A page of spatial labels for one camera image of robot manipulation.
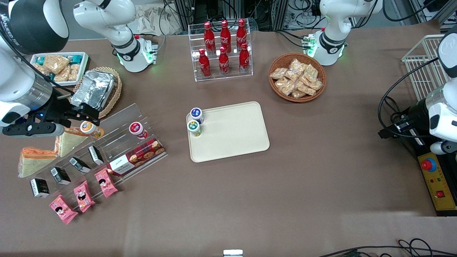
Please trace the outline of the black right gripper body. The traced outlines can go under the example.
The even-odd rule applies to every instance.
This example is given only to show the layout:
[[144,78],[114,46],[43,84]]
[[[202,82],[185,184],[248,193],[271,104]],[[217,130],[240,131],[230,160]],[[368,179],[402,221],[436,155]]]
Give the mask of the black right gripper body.
[[75,106],[60,91],[53,91],[50,99],[42,106],[42,122],[71,124],[76,114]]

